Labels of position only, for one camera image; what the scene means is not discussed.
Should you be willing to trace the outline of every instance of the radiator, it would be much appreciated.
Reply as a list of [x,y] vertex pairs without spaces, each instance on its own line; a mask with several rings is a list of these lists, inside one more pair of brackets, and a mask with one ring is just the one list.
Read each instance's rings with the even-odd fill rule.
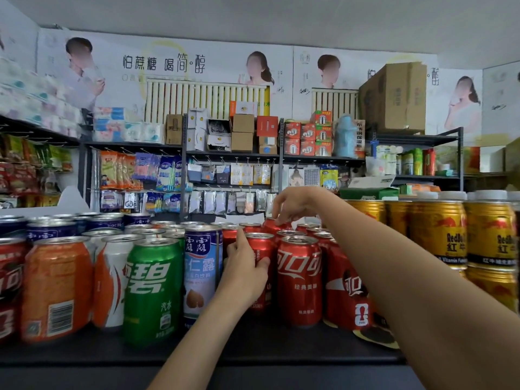
[[357,90],[313,88],[311,92],[312,112],[332,111],[333,121],[345,113],[357,119],[359,113]]
[[189,108],[206,108],[208,117],[228,119],[230,101],[255,101],[260,104],[258,115],[264,115],[268,96],[266,86],[147,79],[145,122],[164,123],[166,115],[187,113]]

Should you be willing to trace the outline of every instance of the gray ceiling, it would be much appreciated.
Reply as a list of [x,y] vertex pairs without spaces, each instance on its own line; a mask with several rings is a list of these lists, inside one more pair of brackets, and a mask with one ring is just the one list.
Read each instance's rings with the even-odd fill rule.
[[36,23],[173,38],[520,60],[520,0],[9,0]]

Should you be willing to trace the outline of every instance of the person's right arm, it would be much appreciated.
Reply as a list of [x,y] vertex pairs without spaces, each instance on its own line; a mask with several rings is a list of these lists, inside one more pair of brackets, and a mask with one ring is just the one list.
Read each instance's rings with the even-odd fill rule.
[[316,187],[283,190],[273,217],[319,215],[428,389],[520,386],[520,320],[399,232]]

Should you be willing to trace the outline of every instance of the long hair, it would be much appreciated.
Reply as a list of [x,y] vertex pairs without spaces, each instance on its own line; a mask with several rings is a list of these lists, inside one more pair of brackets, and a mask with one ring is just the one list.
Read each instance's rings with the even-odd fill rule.
[[265,82],[270,82],[272,84],[275,83],[275,80],[272,78],[271,71],[269,70],[269,66],[267,65],[267,58],[262,52],[254,51],[248,56],[248,60],[245,62],[246,64],[249,62],[251,57],[257,57],[260,59],[260,65],[262,66],[263,71],[260,73],[260,78],[262,78]]
[[477,102],[480,104],[480,101],[478,100],[478,94],[477,94],[477,91],[475,90],[475,84],[473,83],[473,80],[469,77],[469,76],[463,76],[462,78],[460,78],[456,84],[456,86],[459,85],[460,82],[462,82],[463,80],[469,80],[471,82],[471,88],[470,88],[470,95],[468,96],[468,98],[472,101],[472,102]]

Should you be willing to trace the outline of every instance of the white wall poster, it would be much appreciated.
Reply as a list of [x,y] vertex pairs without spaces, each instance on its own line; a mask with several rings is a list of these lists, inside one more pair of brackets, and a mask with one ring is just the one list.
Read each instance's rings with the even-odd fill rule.
[[520,137],[520,61],[484,70],[483,140],[495,144]]
[[435,54],[296,46],[294,47],[293,118],[309,118],[312,88],[357,90],[385,64],[411,61],[421,61],[428,66],[426,133],[435,134],[435,110],[431,104],[438,86],[439,65]]
[[479,144],[482,133],[482,70],[439,70],[434,100],[437,132],[464,127],[464,145]]
[[0,0],[0,57],[36,70],[38,25],[7,0]]
[[291,115],[292,47],[41,29],[38,72],[75,91],[75,105],[144,114],[146,78],[270,87],[270,114]]

